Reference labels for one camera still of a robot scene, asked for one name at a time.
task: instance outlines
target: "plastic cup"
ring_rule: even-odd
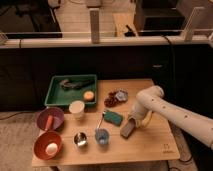
[[[85,103],[83,101],[76,100],[70,104],[69,111],[73,114],[75,119],[79,120],[82,119],[85,115],[84,108]]]

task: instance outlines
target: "green tray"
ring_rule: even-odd
[[[83,87],[79,90],[69,89],[64,90],[60,86],[60,82],[64,79],[72,80],[72,82],[80,82],[88,79],[94,79],[94,83]],[[54,76],[50,82],[50,86],[45,99],[45,106],[68,107],[75,100],[83,101],[85,91],[91,90],[95,94],[92,102],[85,102],[87,107],[92,107],[97,102],[97,76],[96,75],[63,75]]]

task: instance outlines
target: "sponge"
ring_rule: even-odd
[[[123,120],[123,116],[116,113],[116,112],[112,112],[112,111],[109,111],[109,110],[105,110],[103,112],[103,116],[104,116],[104,120],[106,122],[110,122],[116,126],[120,126],[121,125],[121,122]]]

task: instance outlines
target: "wall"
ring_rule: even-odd
[[[199,29],[213,29],[213,2],[209,0],[179,0],[177,4],[177,9],[189,19],[191,12],[194,7],[204,6],[205,11],[203,16],[200,18],[200,22],[198,24]]]

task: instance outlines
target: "cup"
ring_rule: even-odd
[[[70,113],[73,114],[76,120],[80,120],[85,115],[84,108],[85,108],[85,103],[81,100],[76,100],[70,104],[69,111]]]
[[[109,133],[106,129],[96,129],[95,139],[99,145],[107,145],[109,142]]]

